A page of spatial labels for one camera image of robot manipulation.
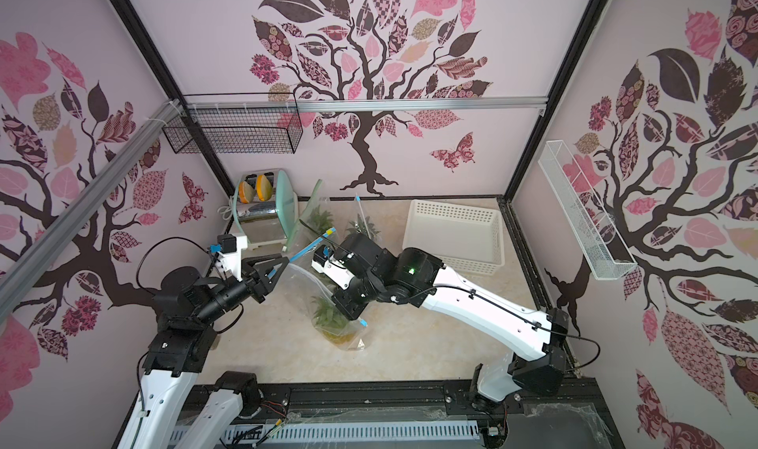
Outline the pineapple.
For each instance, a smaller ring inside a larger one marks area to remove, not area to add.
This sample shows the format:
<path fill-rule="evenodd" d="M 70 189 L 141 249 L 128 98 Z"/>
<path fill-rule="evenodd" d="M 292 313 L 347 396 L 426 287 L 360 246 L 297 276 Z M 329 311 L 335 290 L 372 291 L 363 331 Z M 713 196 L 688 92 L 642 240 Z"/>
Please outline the pineapple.
<path fill-rule="evenodd" d="M 317 206 L 311 211 L 305 222 L 315 233 L 321 235 L 334 227 L 334 216 L 330 210 Z"/>
<path fill-rule="evenodd" d="M 372 241 L 377 241 L 380 238 L 380 231 L 376 228 L 375 224 L 370 220 L 368 216 L 363 217 L 358 214 L 355 221 L 349 221 L 349 227 L 347 227 L 347 233 L 359 233 L 365 235 Z"/>
<path fill-rule="evenodd" d="M 353 341 L 355 331 L 332 301 L 325 297 L 312 299 L 311 324 L 326 340 L 335 346 L 347 346 Z"/>

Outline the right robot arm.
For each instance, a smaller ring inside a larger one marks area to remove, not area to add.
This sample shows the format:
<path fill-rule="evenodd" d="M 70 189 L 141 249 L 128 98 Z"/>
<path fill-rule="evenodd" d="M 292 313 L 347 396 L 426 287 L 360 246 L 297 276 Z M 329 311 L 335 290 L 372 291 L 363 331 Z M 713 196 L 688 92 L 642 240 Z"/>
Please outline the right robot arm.
<path fill-rule="evenodd" d="M 372 302 L 412 305 L 454 318 L 504 344 L 511 352 L 475 370 L 469 399 L 489 411 L 520 391 L 553 397 L 569 369 L 564 343 L 567 313 L 531 310 L 495 295 L 418 248 L 393 255 L 353 233 L 339 245 L 319 247 L 314 271 L 336 287 L 332 301 L 350 321 Z"/>

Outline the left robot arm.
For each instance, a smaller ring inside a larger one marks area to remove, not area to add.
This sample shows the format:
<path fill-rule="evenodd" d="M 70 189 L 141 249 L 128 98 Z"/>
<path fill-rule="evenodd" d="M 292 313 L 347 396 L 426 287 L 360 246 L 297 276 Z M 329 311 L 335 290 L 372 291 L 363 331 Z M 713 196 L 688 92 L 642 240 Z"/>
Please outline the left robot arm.
<path fill-rule="evenodd" d="M 168 447 L 219 335 L 215 323 L 241 309 L 248 299 L 264 302 L 289 261 L 282 255 L 267 255 L 243 259 L 241 265 L 239 277 L 203 277 L 193 267 L 179 267 L 164 277 L 154 299 L 161 312 L 157 334 L 138 361 L 138 393 L 116 447 Z M 223 373 L 179 447 L 215 447 L 235 419 L 256 417 L 263 399 L 255 374 Z"/>

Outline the middle blue-zip bag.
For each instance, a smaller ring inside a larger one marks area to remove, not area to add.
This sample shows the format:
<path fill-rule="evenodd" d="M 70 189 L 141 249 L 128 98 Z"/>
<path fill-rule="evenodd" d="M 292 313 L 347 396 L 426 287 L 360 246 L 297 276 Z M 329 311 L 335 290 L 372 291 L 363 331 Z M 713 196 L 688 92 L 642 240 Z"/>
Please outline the middle blue-zip bag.
<path fill-rule="evenodd" d="M 337 234 L 337 229 L 335 227 L 332 227 L 328 229 L 326 232 L 321 234 L 315 239 L 308 240 L 304 245 L 301 247 L 295 247 L 292 246 L 289 254 L 290 261 L 298 261 L 298 259 L 301 259 L 304 257 L 304 255 L 307 255 L 309 253 L 312 253 L 319 245 L 322 245 L 327 239 L 333 239 L 333 237 Z"/>

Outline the back green-zip bag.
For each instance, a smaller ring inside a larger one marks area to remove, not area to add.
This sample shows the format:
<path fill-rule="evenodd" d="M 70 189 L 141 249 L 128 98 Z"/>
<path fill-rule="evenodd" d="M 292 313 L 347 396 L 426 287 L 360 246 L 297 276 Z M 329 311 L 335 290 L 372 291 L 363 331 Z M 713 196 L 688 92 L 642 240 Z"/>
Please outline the back green-zip bag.
<path fill-rule="evenodd" d="M 293 229 L 293 235 L 287 239 L 287 242 L 283 247 L 282 251 L 284 252 L 284 255 L 289 256 L 289 249 L 292 246 L 301 247 L 308 240 L 312 240 L 320 236 L 315 233 L 305 222 L 308 215 L 317 206 L 322 206 L 323 208 L 326 208 L 333 213 L 331 208 L 331 200 L 327 194 L 326 183 L 323 180 L 317 180 L 308 201 L 300 211 L 299 218 L 296 221 Z"/>

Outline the back right zip bag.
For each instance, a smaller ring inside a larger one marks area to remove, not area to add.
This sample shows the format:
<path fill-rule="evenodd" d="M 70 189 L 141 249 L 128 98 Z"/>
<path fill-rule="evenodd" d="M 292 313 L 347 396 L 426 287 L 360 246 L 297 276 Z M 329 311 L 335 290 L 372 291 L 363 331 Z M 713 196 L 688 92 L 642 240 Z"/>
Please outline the back right zip bag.
<path fill-rule="evenodd" d="M 381 233 L 366 214 L 362 199 L 358 195 L 355 196 L 355 218 L 347 223 L 347 233 L 359 233 L 377 244 L 381 242 Z"/>

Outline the mint green toaster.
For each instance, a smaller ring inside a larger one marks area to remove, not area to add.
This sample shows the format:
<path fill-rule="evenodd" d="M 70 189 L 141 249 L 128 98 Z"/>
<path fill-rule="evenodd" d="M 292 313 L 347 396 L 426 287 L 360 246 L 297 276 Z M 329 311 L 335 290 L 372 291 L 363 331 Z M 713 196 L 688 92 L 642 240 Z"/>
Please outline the mint green toaster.
<path fill-rule="evenodd" d="M 285 246 L 299 217 L 297 195 L 285 170 L 244 174 L 231 202 L 235 226 L 250 248 Z"/>

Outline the white plastic basket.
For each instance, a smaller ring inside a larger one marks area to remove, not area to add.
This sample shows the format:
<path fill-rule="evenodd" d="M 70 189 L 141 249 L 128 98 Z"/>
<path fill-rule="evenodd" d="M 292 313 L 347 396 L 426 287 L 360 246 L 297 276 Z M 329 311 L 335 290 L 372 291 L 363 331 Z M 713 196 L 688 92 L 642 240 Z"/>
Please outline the white plastic basket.
<path fill-rule="evenodd" d="M 491 276 L 505 264 L 503 218 L 494 209 L 415 199 L 403 247 L 435 255 L 459 272 Z"/>

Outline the white vent strip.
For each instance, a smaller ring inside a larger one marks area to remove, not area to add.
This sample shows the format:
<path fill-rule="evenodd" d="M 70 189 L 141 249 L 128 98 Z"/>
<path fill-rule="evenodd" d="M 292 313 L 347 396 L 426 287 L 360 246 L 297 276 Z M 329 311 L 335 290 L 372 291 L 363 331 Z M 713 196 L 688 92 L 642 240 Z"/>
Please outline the white vent strip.
<path fill-rule="evenodd" d="M 231 425 L 217 437 L 221 448 L 233 444 L 365 443 L 480 441 L 475 421 L 377 421 L 377 423 L 272 423 Z"/>

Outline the aluminium rail back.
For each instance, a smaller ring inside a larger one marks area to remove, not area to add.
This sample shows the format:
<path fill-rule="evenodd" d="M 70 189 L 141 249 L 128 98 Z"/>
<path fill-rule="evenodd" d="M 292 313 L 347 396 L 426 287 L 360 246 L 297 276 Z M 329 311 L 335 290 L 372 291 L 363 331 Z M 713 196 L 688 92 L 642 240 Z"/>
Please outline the aluminium rail back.
<path fill-rule="evenodd" d="M 274 109 L 285 107 L 300 113 L 349 113 L 350 111 L 463 111 L 463 109 L 546 109 L 546 97 L 484 97 L 471 99 L 353 100 L 353 101 L 187 101 L 188 109 Z"/>

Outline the aluminium rail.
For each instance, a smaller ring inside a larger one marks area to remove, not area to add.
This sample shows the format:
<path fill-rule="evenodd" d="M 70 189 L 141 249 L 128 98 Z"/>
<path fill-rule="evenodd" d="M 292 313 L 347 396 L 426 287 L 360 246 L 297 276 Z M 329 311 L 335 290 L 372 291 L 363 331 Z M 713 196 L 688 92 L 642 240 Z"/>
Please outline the aluminium rail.
<path fill-rule="evenodd" d="M 98 211 L 120 181 L 162 132 L 162 124 L 179 113 L 177 100 L 166 101 L 142 124 L 83 192 L 53 220 L 41 239 L 32 244 L 1 280 L 1 318 L 6 319 L 31 291 L 59 254 Z"/>
<path fill-rule="evenodd" d="M 187 101 L 188 109 L 274 109 L 285 107 L 300 113 L 349 113 L 350 111 L 463 111 L 463 109 L 546 109 L 546 97 L 484 97 L 471 99 L 353 100 L 353 101 Z"/>

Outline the aluminium rail left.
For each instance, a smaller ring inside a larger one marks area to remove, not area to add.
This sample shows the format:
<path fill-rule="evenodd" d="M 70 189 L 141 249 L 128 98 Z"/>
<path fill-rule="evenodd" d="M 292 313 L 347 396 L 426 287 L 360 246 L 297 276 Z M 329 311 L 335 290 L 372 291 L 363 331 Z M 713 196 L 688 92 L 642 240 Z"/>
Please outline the aluminium rail left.
<path fill-rule="evenodd" d="M 162 124 L 179 113 L 177 100 L 166 101 L 142 124 L 83 192 L 53 220 L 41 239 L 32 244 L 1 280 L 1 318 L 6 319 L 31 291 L 59 254 L 98 211 L 120 181 L 162 132 Z"/>

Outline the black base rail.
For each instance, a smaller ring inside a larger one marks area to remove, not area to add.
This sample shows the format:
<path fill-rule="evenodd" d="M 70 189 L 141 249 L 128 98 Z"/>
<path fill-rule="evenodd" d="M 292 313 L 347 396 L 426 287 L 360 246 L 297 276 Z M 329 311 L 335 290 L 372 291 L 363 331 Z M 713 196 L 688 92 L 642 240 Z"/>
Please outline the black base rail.
<path fill-rule="evenodd" d="M 201 413 L 214 384 L 195 382 L 166 448 L 181 448 L 179 440 Z M 258 384 L 264 396 L 260 413 L 252 419 L 235 419 L 231 425 L 475 421 L 481 440 L 314 446 L 259 442 L 223 448 L 619 448 L 623 444 L 598 384 L 589 378 L 564 382 L 553 397 L 520 391 L 489 411 L 472 407 L 469 380 Z"/>

